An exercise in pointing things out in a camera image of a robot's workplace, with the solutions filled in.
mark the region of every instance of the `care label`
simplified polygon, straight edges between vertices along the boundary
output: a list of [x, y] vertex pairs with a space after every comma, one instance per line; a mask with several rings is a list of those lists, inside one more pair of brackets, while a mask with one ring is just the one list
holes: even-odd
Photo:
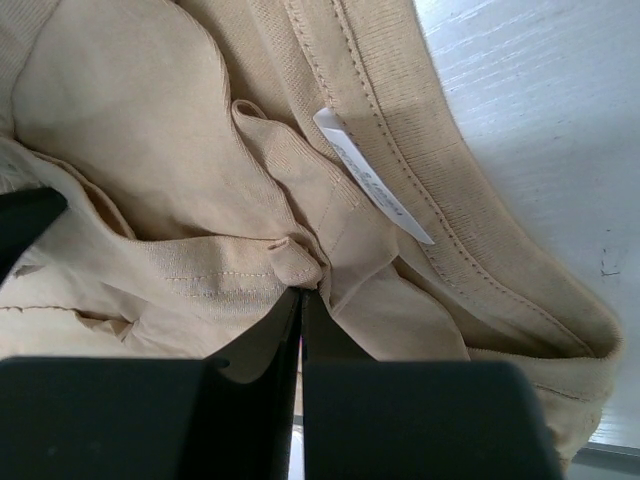
[[329, 141], [340, 159], [347, 166], [356, 181], [384, 214], [393, 223], [409, 233], [422, 243], [433, 245], [433, 240], [427, 235], [415, 218], [407, 211], [400, 201], [391, 193], [358, 148], [340, 125], [336, 116], [328, 108], [323, 108], [313, 116], [322, 134]]

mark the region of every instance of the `beige garment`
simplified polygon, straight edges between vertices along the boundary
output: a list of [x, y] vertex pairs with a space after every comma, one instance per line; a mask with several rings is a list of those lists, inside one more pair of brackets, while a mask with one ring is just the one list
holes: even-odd
[[[179, 3], [0, 3], [0, 188], [70, 205], [0, 291], [0, 354], [203, 356], [317, 287], [376, 358], [519, 365], [568, 462], [620, 331], [496, 198], [410, 1]], [[355, 186], [325, 106], [434, 245]]]

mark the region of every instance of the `stitching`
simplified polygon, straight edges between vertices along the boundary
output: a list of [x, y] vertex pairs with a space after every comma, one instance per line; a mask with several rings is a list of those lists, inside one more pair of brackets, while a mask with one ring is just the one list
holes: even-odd
[[[304, 275], [307, 272], [310, 272], [312, 270], [315, 270], [315, 267], [310, 267], [310, 268], [306, 268], [304, 270], [300, 270], [296, 273], [292, 273], [291, 276], [292, 277], [300, 277], [302, 275]], [[236, 275], [239, 277], [252, 277], [252, 278], [262, 278], [262, 277], [272, 277], [275, 274], [274, 273], [239, 273], [239, 272], [218, 272], [218, 273], [211, 273], [209, 275], [199, 275], [197, 277], [165, 277], [165, 280], [170, 280], [170, 281], [178, 281], [178, 280], [202, 280], [204, 278], [211, 278], [211, 277], [216, 277], [216, 276], [220, 276], [220, 275]]]
[[224, 290], [224, 291], [218, 291], [218, 292], [204, 292], [204, 293], [197, 293], [197, 294], [193, 294], [193, 295], [184, 295], [182, 293], [179, 292], [173, 292], [176, 295], [179, 295], [181, 297], [186, 297], [186, 298], [213, 298], [213, 297], [217, 297], [219, 295], [229, 295], [229, 294], [234, 294], [234, 293], [260, 293], [260, 292], [271, 292], [273, 290], [282, 290], [284, 287], [282, 285], [277, 285], [275, 287], [272, 288], [256, 288], [253, 290]]
[[327, 202], [327, 208], [324, 209], [324, 213], [322, 214], [322, 217], [320, 218], [320, 222], [318, 223], [317, 230], [320, 230], [322, 228], [322, 224], [324, 222], [324, 218], [329, 213], [329, 207], [333, 203], [333, 194], [335, 193], [336, 188], [338, 188], [338, 184], [340, 183], [341, 180], [342, 180], [342, 178], [339, 178], [337, 182], [333, 183], [333, 188], [331, 189], [331, 193], [329, 194], [329, 201]]
[[295, 13], [295, 9], [293, 7], [293, 1], [289, 0], [287, 2], [287, 5], [285, 5], [285, 8], [287, 9], [287, 13], [289, 14], [289, 18], [293, 21], [293, 23], [295, 23], [295, 25], [293, 25], [293, 28], [294, 28], [295, 32], [298, 34], [298, 38], [300, 39], [300, 44], [302, 45], [303, 50], [305, 50], [307, 52], [307, 55], [309, 57], [309, 62], [311, 63], [311, 66], [313, 67], [313, 71], [315, 72], [316, 77], [318, 78], [318, 80], [320, 82], [320, 86], [323, 88], [323, 90], [325, 91], [325, 93], [327, 95], [327, 99], [329, 101], [329, 106], [333, 107], [334, 106], [333, 105], [334, 104], [333, 97], [331, 96], [331, 92], [329, 91], [329, 87], [327, 86], [327, 82], [326, 82], [324, 76], [320, 72], [320, 66], [318, 65], [318, 62], [316, 61], [315, 55], [311, 51], [311, 45], [309, 45], [307, 42], [304, 41], [304, 33], [303, 33], [303, 29], [302, 29], [302, 23], [300, 22], [300, 19], [298, 18], [298, 15]]
[[[297, 15], [295, 14], [295, 12], [293, 10], [292, 0], [289, 0], [288, 4], [289, 4], [290, 17], [295, 22], [295, 24], [296, 24], [295, 27], [297, 28], [297, 32], [299, 33], [300, 37], [302, 38], [303, 32], [302, 32], [301, 22], [297, 18]], [[361, 71], [361, 69], [358, 68], [358, 63], [356, 61], [355, 52], [354, 52], [355, 46], [353, 45], [352, 40], [349, 38], [349, 35], [346, 32], [344, 21], [340, 16], [339, 8], [338, 8], [336, 0], [331, 0], [331, 5], [332, 5], [332, 8], [333, 8], [334, 17], [335, 17], [335, 19], [337, 20], [337, 22], [338, 22], [338, 24], [340, 26], [340, 30], [342, 31], [342, 35], [343, 35], [345, 43], [347, 45], [347, 50], [349, 51], [349, 55], [351, 56], [351, 63], [353, 65], [354, 70], [358, 74], [358, 78], [360, 79], [360, 84], [361, 84], [363, 93], [364, 93], [367, 101], [369, 102], [369, 108], [371, 109], [371, 111], [373, 113], [373, 117], [376, 119], [376, 124], [377, 124], [378, 129], [382, 133], [383, 137], [386, 139], [387, 146], [389, 147], [389, 150], [391, 151], [392, 156], [395, 158], [396, 162], [399, 164], [399, 166], [401, 167], [402, 171], [406, 174], [407, 179], [409, 180], [411, 185], [413, 185], [413, 187], [418, 191], [418, 193], [423, 197], [423, 199], [431, 207], [431, 209], [435, 213], [436, 217], [438, 218], [439, 223], [442, 225], [442, 227], [444, 228], [445, 232], [448, 234], [449, 239], [452, 240], [452, 243], [453, 243], [454, 247], [457, 249], [458, 254], [460, 254], [462, 256], [463, 260], [472, 267], [472, 269], [474, 270], [474, 272], [477, 275], [479, 275], [483, 280], [487, 281], [489, 283], [489, 285], [491, 285], [495, 290], [497, 290], [498, 292], [502, 293], [503, 295], [506, 295], [511, 300], [516, 301], [517, 303], [519, 303], [521, 305], [524, 305], [529, 310], [535, 312], [537, 315], [539, 315], [543, 319], [545, 319], [550, 325], [553, 325], [559, 332], [563, 333], [565, 336], [567, 336], [568, 338], [573, 340], [574, 343], [578, 347], [580, 347], [585, 353], [589, 354], [590, 356], [594, 356], [594, 353], [591, 350], [591, 348], [588, 345], [586, 345], [582, 340], [580, 340], [567, 327], [565, 327], [564, 325], [559, 323], [557, 319], [555, 319], [554, 317], [549, 315], [544, 310], [540, 309], [540, 307], [538, 307], [538, 306], [532, 304], [531, 302], [529, 302], [528, 300], [522, 298], [521, 296], [519, 296], [515, 292], [507, 290], [504, 286], [498, 284], [498, 282], [495, 279], [493, 279], [489, 275], [488, 272], [486, 272], [483, 268], [481, 268], [477, 263], [474, 263], [475, 261], [466, 252], [464, 247], [462, 245], [460, 245], [460, 243], [457, 241], [457, 237], [455, 236], [455, 232], [451, 229], [451, 227], [448, 224], [448, 222], [446, 222], [446, 219], [444, 218], [443, 213], [440, 211], [440, 209], [435, 204], [435, 202], [433, 202], [433, 200], [430, 198], [430, 196], [428, 195], [428, 192], [423, 192], [423, 188], [420, 188], [418, 183], [414, 180], [414, 178], [412, 176], [412, 172], [410, 172], [409, 168], [406, 167], [403, 164], [403, 160], [400, 158], [398, 152], [396, 151], [396, 148], [394, 148], [394, 145], [391, 142], [391, 137], [387, 133], [387, 131], [385, 130], [385, 128], [384, 128], [385, 125], [382, 123], [383, 122], [383, 118], [376, 111], [376, 108], [375, 108], [375, 105], [374, 105], [374, 100], [372, 100], [373, 95], [370, 94], [367, 91], [367, 82], [365, 81], [366, 77], [365, 77], [364, 73]], [[313, 65], [313, 67], [314, 67], [316, 75], [318, 75], [320, 77], [321, 86], [323, 87], [323, 89], [325, 90], [325, 94], [329, 98], [330, 105], [333, 106], [334, 99], [331, 97], [331, 94], [330, 94], [329, 89], [328, 89], [328, 87], [326, 85], [326, 81], [325, 81], [324, 77], [322, 77], [322, 75], [319, 73], [319, 66], [318, 66], [318, 63], [317, 63], [315, 57], [313, 56], [313, 54], [311, 52], [310, 45], [308, 43], [304, 42], [304, 43], [302, 43], [302, 46], [307, 51], [308, 55], [311, 57], [311, 63]], [[423, 248], [423, 251], [425, 251], [425, 254], [426, 254], [427, 258], [432, 263], [432, 265], [436, 269], [436, 271], [438, 271], [438, 274], [441, 276], [441, 278], [447, 284], [455, 287], [455, 285], [442, 272], [442, 269], [436, 263], [435, 258], [433, 257], [433, 255], [429, 255], [424, 248]], [[471, 299], [467, 295], [465, 295], [465, 294], [462, 294], [462, 295], [463, 295], [463, 297], [465, 297], [469, 301], [471, 301]]]
[[304, 275], [305, 273], [310, 272], [310, 271], [315, 270], [315, 269], [316, 269], [316, 267], [306, 268], [306, 269], [304, 269], [304, 270], [300, 270], [299, 272], [292, 273], [292, 274], [291, 274], [291, 276], [292, 276], [292, 277], [301, 277], [301, 276], [302, 276], [302, 275]]
[[545, 392], [550, 392], [555, 395], [560, 395], [561, 397], [568, 398], [570, 400], [575, 400], [580, 403], [591, 403], [592, 401], [597, 400], [597, 397], [608, 394], [608, 389], [604, 389], [604, 390], [599, 390], [595, 392], [595, 394], [591, 394], [590, 396], [592, 398], [584, 398], [584, 395], [579, 392], [572, 392], [567, 390], [565, 393], [565, 392], [560, 392], [558, 390], [555, 390], [553, 388], [545, 387], [544, 385], [541, 385], [539, 383], [535, 383], [535, 382], [532, 382], [532, 383], [534, 387], [540, 390], [544, 390]]
[[344, 236], [345, 232], [347, 231], [347, 228], [349, 228], [349, 225], [350, 225], [349, 219], [351, 218], [351, 214], [359, 206], [360, 206], [360, 203], [357, 203], [356, 205], [354, 205], [351, 208], [351, 210], [349, 210], [349, 212], [347, 212], [346, 220], [344, 222], [344, 227], [342, 228], [342, 230], [338, 234], [338, 237], [336, 238], [336, 241], [333, 243], [333, 245], [331, 245], [331, 248], [329, 249], [329, 252], [327, 253], [327, 257], [330, 257], [331, 254], [333, 253], [333, 251], [338, 247], [338, 244], [340, 243], [340, 240], [342, 240], [342, 237]]
[[203, 278], [217, 277], [220, 275], [236, 275], [238, 277], [270, 277], [273, 273], [239, 273], [239, 272], [217, 272], [209, 275], [200, 275], [197, 277], [165, 277], [165, 280], [201, 280]]

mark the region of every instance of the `stitched seam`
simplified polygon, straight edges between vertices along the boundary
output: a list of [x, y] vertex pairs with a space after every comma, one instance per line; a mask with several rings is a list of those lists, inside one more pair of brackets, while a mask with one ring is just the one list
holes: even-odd
[[218, 292], [204, 292], [204, 293], [196, 293], [196, 294], [192, 294], [192, 295], [184, 295], [182, 293], [179, 292], [173, 292], [176, 295], [180, 295], [181, 297], [185, 297], [185, 298], [213, 298], [213, 297], [217, 297], [219, 295], [230, 295], [230, 294], [235, 294], [235, 293], [259, 293], [259, 292], [271, 292], [273, 290], [281, 290], [285, 287], [283, 287], [282, 285], [277, 285], [275, 287], [271, 287], [271, 288], [255, 288], [252, 290], [242, 290], [242, 289], [238, 289], [238, 290], [223, 290], [223, 291], [218, 291]]
[[[293, 21], [296, 24], [296, 26], [294, 28], [297, 28], [297, 31], [298, 31], [298, 33], [300, 35], [300, 38], [302, 38], [303, 31], [302, 31], [301, 22], [297, 18], [297, 15], [296, 15], [296, 13], [295, 13], [295, 11], [293, 9], [292, 1], [289, 0], [288, 4], [289, 4], [290, 18], [292, 18]], [[428, 194], [428, 192], [424, 191], [424, 188], [421, 188], [418, 185], [418, 183], [414, 180], [413, 172], [411, 172], [410, 169], [407, 166], [404, 165], [404, 159], [401, 158], [401, 156], [396, 151], [396, 148], [394, 148], [394, 145], [391, 142], [392, 137], [387, 133], [387, 131], [385, 130], [385, 125], [382, 123], [384, 121], [384, 119], [382, 118], [382, 116], [380, 114], [378, 114], [378, 112], [376, 111], [376, 108], [374, 106], [374, 100], [372, 100], [372, 96], [373, 95], [370, 94], [367, 91], [367, 82], [365, 81], [365, 75], [358, 68], [358, 63], [356, 61], [355, 52], [354, 52], [356, 47], [352, 44], [352, 41], [350, 40], [349, 35], [346, 32], [344, 21], [340, 16], [336, 0], [331, 0], [331, 5], [332, 5], [332, 8], [333, 8], [334, 17], [336, 18], [336, 20], [337, 20], [337, 22], [338, 22], [338, 24], [340, 26], [340, 30], [342, 32], [343, 38], [345, 40], [345, 43], [347, 45], [347, 50], [349, 51], [349, 55], [351, 56], [351, 62], [352, 62], [353, 68], [356, 71], [356, 73], [358, 74], [358, 78], [360, 79], [360, 84], [361, 84], [361, 87], [363, 89], [363, 93], [364, 93], [365, 98], [367, 99], [367, 101], [369, 103], [369, 108], [371, 109], [371, 111], [373, 113], [373, 117], [376, 119], [376, 124], [377, 124], [378, 129], [382, 133], [383, 137], [386, 139], [387, 146], [389, 147], [389, 150], [391, 151], [392, 156], [394, 157], [396, 162], [399, 164], [399, 166], [401, 167], [402, 171], [406, 174], [407, 179], [409, 180], [411, 185], [417, 190], [417, 192], [422, 196], [422, 198], [431, 207], [431, 209], [435, 213], [436, 217], [438, 218], [439, 223], [442, 225], [442, 227], [444, 228], [445, 232], [448, 234], [449, 239], [452, 240], [452, 243], [453, 243], [454, 247], [457, 249], [458, 254], [460, 254], [460, 256], [462, 256], [463, 260], [472, 267], [472, 269], [476, 273], [476, 275], [478, 275], [480, 278], [482, 278], [487, 283], [489, 283], [489, 285], [491, 285], [496, 291], [498, 291], [499, 293], [502, 293], [503, 295], [506, 295], [511, 300], [516, 301], [517, 303], [527, 307], [529, 310], [535, 312], [537, 315], [539, 315], [540, 317], [545, 319], [550, 325], [553, 325], [559, 332], [563, 333], [564, 336], [566, 336], [566, 337], [570, 338], [571, 340], [573, 340], [573, 342], [578, 347], [580, 347], [585, 353], [589, 354], [590, 356], [594, 356], [594, 353], [591, 350], [591, 348], [588, 345], [586, 345], [582, 340], [580, 340], [573, 332], [571, 332], [564, 325], [562, 325], [560, 322], [558, 322], [557, 319], [555, 319], [554, 317], [549, 315], [547, 312], [542, 310], [537, 305], [532, 304], [531, 302], [529, 302], [528, 300], [524, 299], [520, 295], [516, 294], [513, 291], [510, 291], [510, 290], [506, 289], [503, 285], [499, 284], [494, 278], [492, 278], [490, 276], [490, 274], [488, 272], [486, 272], [477, 263], [474, 263], [474, 261], [472, 260], [471, 256], [468, 254], [468, 252], [466, 252], [466, 249], [464, 249], [464, 246], [462, 246], [457, 241], [457, 236], [455, 235], [455, 232], [451, 229], [449, 223], [444, 218], [444, 214], [440, 211], [439, 207], [435, 204], [435, 202], [430, 198], [430, 195]], [[321, 77], [320, 78], [320, 84], [323, 87], [323, 89], [325, 90], [325, 94], [329, 98], [330, 106], [333, 107], [333, 104], [334, 104], [335, 101], [334, 101], [333, 97], [331, 96], [331, 94], [329, 92], [329, 89], [328, 89], [328, 87], [326, 85], [326, 81], [325, 81], [324, 77], [319, 73], [318, 62], [316, 61], [313, 53], [311, 52], [310, 45], [308, 43], [306, 43], [306, 42], [302, 42], [302, 47], [307, 51], [308, 55], [310, 56], [311, 63], [312, 63], [312, 66], [314, 68], [314, 71], [316, 72], [316, 75], [320, 75], [320, 77]], [[427, 256], [429, 261], [432, 263], [433, 267], [436, 269], [438, 274], [441, 276], [441, 278], [447, 284], [449, 284], [451, 286], [454, 286], [453, 283], [442, 272], [442, 269], [436, 263], [435, 258], [433, 257], [433, 255], [429, 255], [424, 248], [423, 248], [423, 251], [425, 252], [425, 255]], [[455, 287], [455, 288], [456, 288], [456, 291], [458, 291], [458, 293], [460, 293], [459, 288], [458, 287]], [[466, 294], [463, 294], [463, 297], [465, 297], [469, 301], [471, 301], [471, 299]]]
[[327, 216], [327, 214], [329, 213], [329, 207], [331, 206], [331, 204], [333, 203], [333, 194], [336, 191], [336, 188], [338, 188], [338, 184], [340, 183], [341, 179], [338, 179], [337, 182], [333, 183], [333, 188], [331, 189], [331, 193], [329, 194], [329, 201], [327, 202], [327, 208], [324, 209], [324, 213], [322, 214], [322, 217], [320, 218], [320, 222], [318, 222], [318, 228], [317, 230], [320, 230], [322, 228], [322, 224], [324, 223], [324, 219]]
[[217, 272], [209, 275], [199, 275], [197, 277], [165, 277], [165, 280], [200, 280], [203, 278], [217, 277], [221, 275], [236, 275], [238, 277], [270, 277], [273, 273], [240, 273], [240, 272]]
[[31, 45], [31, 48], [29, 49], [29, 52], [27, 53], [27, 56], [24, 59], [24, 63], [22, 64], [22, 67], [20, 67], [20, 71], [18, 72], [18, 74], [16, 75], [16, 80], [15, 82], [13, 82], [13, 85], [11, 86], [11, 93], [9, 94], [9, 105], [10, 105], [10, 115], [11, 115], [11, 120], [12, 120], [12, 136], [15, 137], [16, 136], [16, 121], [15, 121], [15, 117], [13, 115], [13, 95], [16, 91], [16, 86], [18, 85], [18, 83], [20, 82], [20, 77], [22, 76], [22, 74], [24, 73], [25, 69], [27, 68], [27, 64], [29, 63], [29, 60], [31, 60], [31, 55], [33, 54], [34, 50], [36, 49], [36, 45], [38, 44], [38, 41], [40, 40], [40, 36], [42, 35], [42, 31], [44, 30], [44, 28], [47, 26], [47, 23], [49, 23], [49, 20], [51, 20], [51, 18], [53, 17], [53, 14], [56, 12], [56, 10], [58, 10], [58, 7], [60, 7], [60, 4], [62, 3], [62, 0], [58, 0], [58, 3], [56, 4], [55, 7], [53, 7], [51, 9], [51, 13], [49, 14], [49, 16], [47, 17], [47, 19], [42, 22], [42, 25], [40, 26], [40, 30], [38, 30], [38, 33], [36, 33], [36, 38], [33, 40], [33, 44]]
[[327, 253], [327, 257], [330, 257], [331, 254], [333, 253], [333, 251], [338, 247], [338, 244], [340, 243], [340, 240], [342, 240], [342, 237], [344, 236], [345, 232], [347, 231], [347, 228], [349, 228], [349, 225], [350, 225], [349, 219], [351, 218], [351, 214], [359, 206], [360, 206], [360, 203], [357, 203], [356, 205], [353, 206], [353, 208], [351, 208], [351, 210], [349, 210], [347, 212], [347, 217], [346, 217], [345, 222], [344, 222], [344, 227], [342, 228], [342, 230], [338, 234], [338, 237], [336, 238], [336, 241], [333, 243], [333, 245], [331, 245], [331, 248], [329, 249], [329, 253]]
[[300, 44], [302, 45], [303, 50], [305, 50], [307, 52], [307, 56], [309, 58], [309, 63], [311, 64], [311, 67], [313, 68], [313, 71], [315, 72], [317, 80], [320, 82], [320, 86], [325, 91], [325, 94], [326, 94], [327, 99], [329, 101], [329, 106], [333, 107], [334, 106], [333, 105], [334, 104], [333, 97], [331, 96], [331, 92], [329, 91], [329, 87], [327, 86], [327, 82], [326, 82], [324, 76], [320, 72], [320, 66], [318, 65], [318, 62], [316, 61], [315, 55], [311, 51], [311, 45], [309, 45], [307, 42], [304, 41], [304, 32], [303, 32], [303, 29], [302, 29], [302, 24], [300, 22], [300, 19], [298, 18], [298, 15], [295, 13], [295, 9], [293, 7], [293, 1], [289, 0], [287, 5], [285, 5], [285, 8], [287, 9], [287, 13], [289, 14], [289, 19], [295, 24], [295, 25], [292, 24], [292, 26], [293, 26], [295, 32], [297, 33], [297, 36], [298, 36], [298, 38], [300, 40]]
[[597, 400], [598, 396], [607, 394], [607, 390], [599, 390], [598, 392], [596, 392], [595, 395], [593, 395], [593, 394], [590, 395], [593, 398], [584, 398], [584, 396], [582, 396], [582, 394], [580, 394], [579, 392], [571, 392], [569, 390], [567, 390], [566, 393], [565, 392], [560, 392], [558, 390], [554, 390], [553, 388], [545, 387], [544, 385], [541, 385], [541, 384], [535, 383], [535, 382], [533, 382], [533, 386], [536, 387], [536, 388], [539, 388], [540, 390], [544, 390], [546, 392], [553, 393], [555, 395], [560, 395], [561, 397], [568, 398], [570, 400], [575, 400], [575, 401], [580, 402], [580, 403], [591, 403], [592, 401]]
[[[293, 277], [299, 277], [301, 275], [304, 275], [307, 272], [310, 272], [312, 270], [315, 270], [315, 267], [311, 267], [311, 268], [305, 268], [304, 270], [300, 270], [296, 273], [292, 273], [291, 276]], [[218, 273], [211, 273], [209, 275], [199, 275], [196, 277], [165, 277], [165, 280], [170, 280], [170, 281], [180, 281], [180, 280], [202, 280], [205, 278], [211, 278], [211, 277], [217, 277], [217, 276], [221, 276], [221, 275], [235, 275], [238, 277], [252, 277], [252, 278], [263, 278], [263, 277], [273, 277], [275, 276], [275, 273], [239, 273], [239, 272], [218, 272]]]

